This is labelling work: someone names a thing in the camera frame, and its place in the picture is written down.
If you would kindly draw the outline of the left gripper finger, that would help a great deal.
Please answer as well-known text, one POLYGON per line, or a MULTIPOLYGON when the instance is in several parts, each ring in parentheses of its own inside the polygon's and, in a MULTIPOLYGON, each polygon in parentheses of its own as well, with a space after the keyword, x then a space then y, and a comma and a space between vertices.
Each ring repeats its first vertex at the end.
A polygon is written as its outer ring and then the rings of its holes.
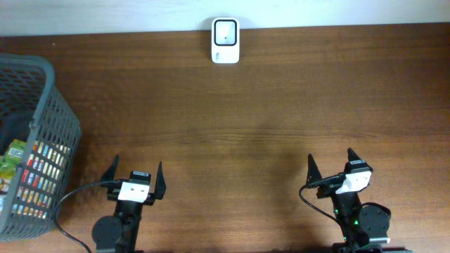
POLYGON ((163 171, 162 171, 162 162, 160 162, 158 165, 158 168, 157 168, 157 177, 156 177, 155 190, 154 190, 155 199, 162 200, 165 195, 166 189, 167 189, 167 187, 166 187, 165 178, 164 178, 163 171))
POLYGON ((112 164, 108 167, 108 169, 105 171, 105 173, 102 175, 100 179, 102 187, 108 187, 109 181, 114 180, 118 162, 119 162, 119 155, 116 155, 112 164))

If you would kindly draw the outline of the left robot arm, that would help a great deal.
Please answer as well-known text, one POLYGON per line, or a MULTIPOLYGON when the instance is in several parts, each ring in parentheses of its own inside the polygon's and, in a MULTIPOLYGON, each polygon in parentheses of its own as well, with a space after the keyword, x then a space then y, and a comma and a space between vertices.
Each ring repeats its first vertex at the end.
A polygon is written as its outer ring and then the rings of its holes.
POLYGON ((92 228, 97 252, 136 252, 142 210, 161 200, 167 188, 162 163, 158 165, 154 191, 151 191, 149 173, 131 171, 129 178, 115 179, 118 162, 119 157, 115 157, 101 177, 101 186, 107 189, 107 199, 115 203, 115 211, 100 218, 92 228))

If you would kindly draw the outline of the large cream wet-wipes packet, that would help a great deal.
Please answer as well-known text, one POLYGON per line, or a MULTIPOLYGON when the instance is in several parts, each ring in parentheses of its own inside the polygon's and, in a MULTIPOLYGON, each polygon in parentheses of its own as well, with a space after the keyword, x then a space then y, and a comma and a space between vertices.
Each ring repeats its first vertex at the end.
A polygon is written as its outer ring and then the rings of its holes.
POLYGON ((63 144, 35 141, 27 158, 12 214, 47 220, 65 175, 71 149, 63 144))

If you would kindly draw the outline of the green yellow snack packet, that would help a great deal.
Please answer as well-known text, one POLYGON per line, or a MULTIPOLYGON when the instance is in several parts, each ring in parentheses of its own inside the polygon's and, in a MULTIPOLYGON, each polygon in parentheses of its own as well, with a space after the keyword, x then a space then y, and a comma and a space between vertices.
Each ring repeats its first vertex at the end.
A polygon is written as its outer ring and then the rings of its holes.
POLYGON ((26 142, 14 139, 1 158, 1 194, 5 195, 11 184, 11 180, 16 175, 16 166, 20 164, 26 142))

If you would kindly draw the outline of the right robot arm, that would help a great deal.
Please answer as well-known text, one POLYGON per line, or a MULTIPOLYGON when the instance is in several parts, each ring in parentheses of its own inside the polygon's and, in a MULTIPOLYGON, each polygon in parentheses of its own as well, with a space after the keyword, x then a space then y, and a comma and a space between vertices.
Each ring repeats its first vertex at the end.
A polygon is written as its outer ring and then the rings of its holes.
POLYGON ((333 220, 342 232, 344 242, 331 246, 332 252, 408 252, 405 247, 386 247, 390 243, 388 230, 390 209, 374 202, 362 203, 359 193, 370 185, 373 168, 351 148, 347 149, 348 162, 342 172, 323 177, 314 157, 307 157, 306 183, 299 189, 300 199, 318 213, 333 220), (331 199, 333 214, 328 214, 310 203, 305 189, 316 189, 318 199, 331 199))

